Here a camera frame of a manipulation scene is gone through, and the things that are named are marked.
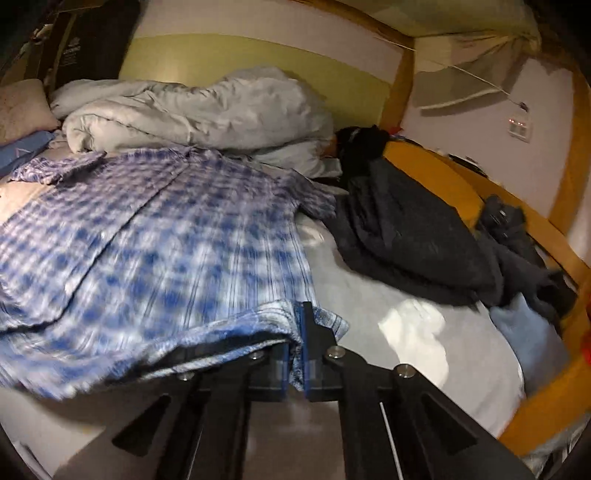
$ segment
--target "white duvet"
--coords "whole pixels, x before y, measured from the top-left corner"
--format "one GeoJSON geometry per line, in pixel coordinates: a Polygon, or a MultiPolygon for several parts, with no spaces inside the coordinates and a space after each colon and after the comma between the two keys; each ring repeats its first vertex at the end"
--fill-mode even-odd
{"type": "Polygon", "coordinates": [[[317,177],[333,133],[322,101],[280,69],[234,72],[208,88],[152,80],[75,80],[51,97],[73,152],[173,145],[247,154],[317,177]]]}

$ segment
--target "wooden bed frame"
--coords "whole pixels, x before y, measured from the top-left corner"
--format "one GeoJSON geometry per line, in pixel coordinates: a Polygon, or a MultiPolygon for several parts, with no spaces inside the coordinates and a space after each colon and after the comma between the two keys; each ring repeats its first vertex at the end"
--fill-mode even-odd
{"type": "Polygon", "coordinates": [[[525,202],[449,158],[433,155],[460,174],[481,198],[495,194],[505,203],[523,208],[529,235],[579,286],[577,302],[562,320],[563,340],[571,355],[570,365],[550,385],[522,402],[500,438],[516,455],[526,455],[591,408],[591,365],[580,350],[582,337],[591,330],[586,312],[591,295],[591,271],[572,251],[564,235],[525,202]]]}

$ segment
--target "white wall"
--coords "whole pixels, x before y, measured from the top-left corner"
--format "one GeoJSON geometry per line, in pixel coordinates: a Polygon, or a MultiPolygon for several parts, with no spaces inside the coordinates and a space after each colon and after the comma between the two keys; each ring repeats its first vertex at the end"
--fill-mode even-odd
{"type": "Polygon", "coordinates": [[[290,0],[148,0],[135,37],[218,33],[324,55],[394,81],[401,50],[374,33],[290,0]]]}
{"type": "Polygon", "coordinates": [[[493,180],[547,216],[570,146],[571,73],[528,59],[511,98],[530,108],[530,143],[508,134],[508,118],[518,107],[499,96],[485,96],[437,115],[421,113],[411,99],[402,122],[404,134],[426,148],[471,157],[493,180]]]}

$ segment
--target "wall outlet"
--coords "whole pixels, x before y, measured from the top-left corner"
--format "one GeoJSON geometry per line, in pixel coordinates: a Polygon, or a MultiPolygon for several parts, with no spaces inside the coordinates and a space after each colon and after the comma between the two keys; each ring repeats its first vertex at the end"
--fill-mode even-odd
{"type": "Polygon", "coordinates": [[[529,143],[531,139],[532,122],[527,107],[519,107],[514,115],[509,117],[509,135],[529,143]]]}

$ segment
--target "blue pillow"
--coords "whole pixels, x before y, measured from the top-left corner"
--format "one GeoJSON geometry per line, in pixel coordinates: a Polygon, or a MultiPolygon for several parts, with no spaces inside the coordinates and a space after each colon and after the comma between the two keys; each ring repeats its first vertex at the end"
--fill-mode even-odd
{"type": "Polygon", "coordinates": [[[53,137],[51,132],[35,132],[0,147],[0,177],[8,175],[45,150],[53,137]]]}
{"type": "Polygon", "coordinates": [[[521,364],[527,396],[552,382],[569,363],[569,352],[554,327],[528,306],[521,293],[507,308],[493,307],[490,314],[521,364]]]}

